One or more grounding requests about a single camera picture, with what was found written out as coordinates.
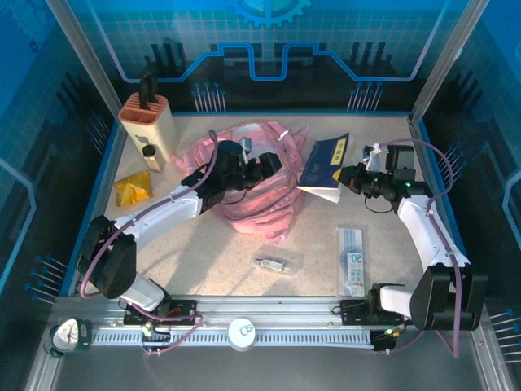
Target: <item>beige tabletop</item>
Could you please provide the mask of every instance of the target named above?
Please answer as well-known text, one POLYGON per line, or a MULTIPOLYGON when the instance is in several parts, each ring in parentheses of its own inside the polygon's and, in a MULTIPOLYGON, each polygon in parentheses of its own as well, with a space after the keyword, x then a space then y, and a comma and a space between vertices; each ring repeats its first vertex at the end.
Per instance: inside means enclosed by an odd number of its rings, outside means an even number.
MULTIPOLYGON (((208 133, 245 121, 270 119, 289 129, 309 126, 302 155, 307 158, 314 141, 349 132, 345 165, 361 159, 365 145, 410 137, 404 117, 304 116, 304 117, 178 117, 174 118, 181 155, 208 133)), ((146 169, 138 149, 128 138, 116 179, 146 169)), ((417 180, 422 179, 416 161, 417 180)), ((132 213, 158 200, 182 180, 172 163, 162 173, 151 173, 154 198, 131 207, 118 208, 115 192, 107 206, 108 218, 132 213)), ((383 199, 370 200, 374 209, 387 209, 383 199)), ((344 189, 333 204, 306 195, 305 205, 287 239, 273 244, 262 236, 239 234, 212 211, 165 232, 138 254, 138 271, 154 279, 171 294, 246 296, 336 296, 338 287, 337 227, 364 231, 366 286, 372 283, 405 283, 414 288, 422 267, 413 240, 394 213, 374 214, 364 207, 364 197, 344 189), (292 275, 279 275, 252 265, 258 252, 280 257, 295 266, 292 275)))

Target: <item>pink mesh bag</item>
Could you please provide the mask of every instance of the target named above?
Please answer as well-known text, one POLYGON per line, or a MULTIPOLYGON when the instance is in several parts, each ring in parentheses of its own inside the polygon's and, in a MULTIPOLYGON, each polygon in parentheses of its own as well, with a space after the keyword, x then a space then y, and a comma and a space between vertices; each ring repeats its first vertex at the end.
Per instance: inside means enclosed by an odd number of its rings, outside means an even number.
MULTIPOLYGON (((282 162, 282 168, 246 194, 229 191, 222 203, 212 210, 239 232, 263 234, 275 243, 285 239, 304 204, 304 193, 296 184, 304 171, 299 150, 304 145, 306 133, 307 127, 304 127, 297 134, 291 134, 277 121, 248 122, 219 132, 219 141, 239 142, 241 138, 250 138, 252 152, 248 159, 274 152, 282 162)), ((174 157, 174 161, 189 175, 210 161, 213 148, 213 141, 207 136, 198 140, 182 159, 174 157)))

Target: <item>stopwatch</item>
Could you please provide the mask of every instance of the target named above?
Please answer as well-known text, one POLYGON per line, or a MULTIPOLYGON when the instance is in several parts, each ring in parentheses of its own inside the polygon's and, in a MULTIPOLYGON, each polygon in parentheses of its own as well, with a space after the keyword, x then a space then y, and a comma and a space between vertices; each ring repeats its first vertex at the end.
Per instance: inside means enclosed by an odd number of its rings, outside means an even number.
POLYGON ((71 352, 86 351, 92 340, 92 327, 84 319, 70 318, 50 330, 52 348, 50 354, 61 357, 71 352))

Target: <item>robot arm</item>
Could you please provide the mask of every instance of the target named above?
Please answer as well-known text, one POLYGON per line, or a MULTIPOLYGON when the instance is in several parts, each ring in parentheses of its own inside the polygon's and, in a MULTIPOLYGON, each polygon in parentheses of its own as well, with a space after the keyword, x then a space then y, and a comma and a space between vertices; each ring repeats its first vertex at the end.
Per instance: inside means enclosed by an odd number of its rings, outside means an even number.
POLYGON ((413 162, 412 147, 390 146, 386 173, 369 171, 370 165, 366 168, 362 163, 335 173, 335 179, 352 192, 368 198, 383 196, 391 203, 392 210, 407 227, 422 262, 424 274, 414 290, 396 284, 378 284, 373 286, 371 294, 376 297, 379 310, 412 319, 420 330, 452 330, 455 295, 450 292, 450 287, 455 276, 453 263, 443 243, 446 239, 462 274, 461 329, 474 330, 479 324, 488 278, 473 270, 469 260, 454 244, 436 205, 432 203, 427 210, 432 193, 425 182, 414 180, 413 162), (431 217, 443 238, 436 232, 431 217))
POLYGON ((90 276, 90 282, 106 298, 124 299, 146 311, 165 315, 165 309, 169 308, 169 294, 136 271, 137 253, 174 226, 219 204, 227 191, 252 189, 273 176, 282 164, 277 155, 271 152, 258 156, 258 159, 247 160, 241 144, 221 141, 217 147, 216 164, 208 178, 195 190, 177 198, 176 195, 201 180, 205 167, 206 165, 199 167, 192 175, 184 178, 175 190, 147 206, 147 214, 139 219, 137 216, 144 209, 112 222, 99 216, 90 223, 78 262, 78 270, 82 274, 85 274, 94 256, 109 237, 127 222, 134 221, 102 255, 90 276))

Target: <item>glass panel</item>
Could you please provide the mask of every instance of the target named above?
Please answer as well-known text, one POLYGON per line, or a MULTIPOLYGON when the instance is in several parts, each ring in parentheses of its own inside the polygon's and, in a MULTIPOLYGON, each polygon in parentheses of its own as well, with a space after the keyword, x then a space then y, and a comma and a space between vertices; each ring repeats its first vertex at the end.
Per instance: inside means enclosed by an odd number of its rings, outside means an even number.
MULTIPOLYGON (((499 314, 513 308, 518 316, 521 311, 519 17, 521 5, 515 0, 488 4, 424 118, 434 144, 445 151, 458 146, 451 159, 459 172, 449 198, 469 259, 490 278, 488 310, 499 314)), ((505 332, 502 336, 514 334, 505 332)))
POLYGON ((0 389, 22 389, 113 119, 45 2, 0 9, 0 389))
POLYGON ((174 111, 404 111, 466 0, 70 4, 123 100, 153 64, 174 111))

